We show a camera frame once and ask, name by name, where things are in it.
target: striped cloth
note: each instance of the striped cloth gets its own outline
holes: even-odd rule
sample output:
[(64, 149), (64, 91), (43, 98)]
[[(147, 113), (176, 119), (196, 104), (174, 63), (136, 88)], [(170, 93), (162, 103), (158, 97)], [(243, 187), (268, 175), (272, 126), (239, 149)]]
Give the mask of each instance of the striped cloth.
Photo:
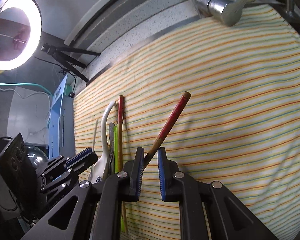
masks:
[[(210, 17), (162, 36), (75, 97), (76, 151), (91, 147), (95, 119), (122, 94), (124, 162), (138, 146), (147, 152), (184, 90), (192, 97), (163, 143), (168, 158), (199, 181), (220, 180), (280, 240), (293, 239), (300, 230), (300, 36), (268, 5), (245, 9), (231, 28)], [(113, 109), (108, 123), (116, 120)], [(126, 207), (123, 239), (180, 239), (178, 203), (161, 201), (157, 156), (144, 170), (140, 201)]]

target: faucet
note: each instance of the faucet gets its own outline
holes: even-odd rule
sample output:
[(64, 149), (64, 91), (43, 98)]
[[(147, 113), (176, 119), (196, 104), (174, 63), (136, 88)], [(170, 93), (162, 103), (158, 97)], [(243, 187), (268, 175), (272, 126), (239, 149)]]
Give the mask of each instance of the faucet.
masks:
[(197, 8), (206, 16), (214, 16), (226, 26), (236, 24), (247, 0), (194, 0)]

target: screw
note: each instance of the screw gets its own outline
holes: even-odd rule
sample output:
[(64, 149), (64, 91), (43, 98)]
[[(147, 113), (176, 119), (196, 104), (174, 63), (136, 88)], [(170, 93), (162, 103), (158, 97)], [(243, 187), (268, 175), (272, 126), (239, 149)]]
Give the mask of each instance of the screw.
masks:
[(126, 173), (125, 171), (120, 171), (118, 172), (118, 177), (119, 178), (124, 178), (124, 177), (127, 177), (128, 173)]
[(220, 181), (214, 181), (214, 182), (212, 182), (212, 186), (214, 188), (221, 188), (222, 187), (222, 183)]
[(177, 171), (175, 174), (174, 174), (174, 177), (175, 178), (178, 178), (178, 179), (181, 179), (183, 178), (185, 175), (183, 174), (183, 172), (181, 171)]
[(89, 186), (89, 184), (90, 184), (89, 181), (84, 180), (84, 181), (81, 181), (81, 182), (79, 183), (79, 186), (82, 187), (82, 188), (86, 188), (86, 187)]

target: teal cable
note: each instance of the teal cable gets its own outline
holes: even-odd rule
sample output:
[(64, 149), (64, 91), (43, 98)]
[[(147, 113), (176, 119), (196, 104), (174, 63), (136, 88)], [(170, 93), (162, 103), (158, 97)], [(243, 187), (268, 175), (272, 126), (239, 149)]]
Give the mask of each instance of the teal cable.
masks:
[(44, 91), (46, 91), (49, 95), (51, 95), (53, 97), (53, 94), (46, 89), (45, 87), (43, 87), (42, 85), (39, 84), (34, 84), (34, 83), (15, 83), (15, 84), (9, 84), (9, 83), (0, 83), (0, 86), (36, 86), (36, 87), (40, 87), (42, 88)]

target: red stick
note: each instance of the red stick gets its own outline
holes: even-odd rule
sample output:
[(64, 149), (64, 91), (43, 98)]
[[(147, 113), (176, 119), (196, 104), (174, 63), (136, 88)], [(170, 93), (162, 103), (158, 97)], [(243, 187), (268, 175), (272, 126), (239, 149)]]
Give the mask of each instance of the red stick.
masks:
[(176, 107), (174, 108), (173, 112), (171, 113), (170, 117), (168, 118), (167, 122), (165, 123), (164, 127), (159, 133), (158, 137), (156, 138), (154, 144), (152, 145), (150, 151), (148, 151), (144, 160), (144, 168), (146, 168), (146, 166), (149, 164), (157, 150), (160, 148), (161, 144), (163, 143), (163, 141), (171, 131), (172, 127), (178, 120), (190, 97), (191, 94), (189, 92), (185, 91), (183, 93), (182, 97), (180, 98), (179, 102), (177, 103)]
[(118, 167), (122, 171), (122, 123), (123, 123), (123, 95), (119, 96), (118, 102)]

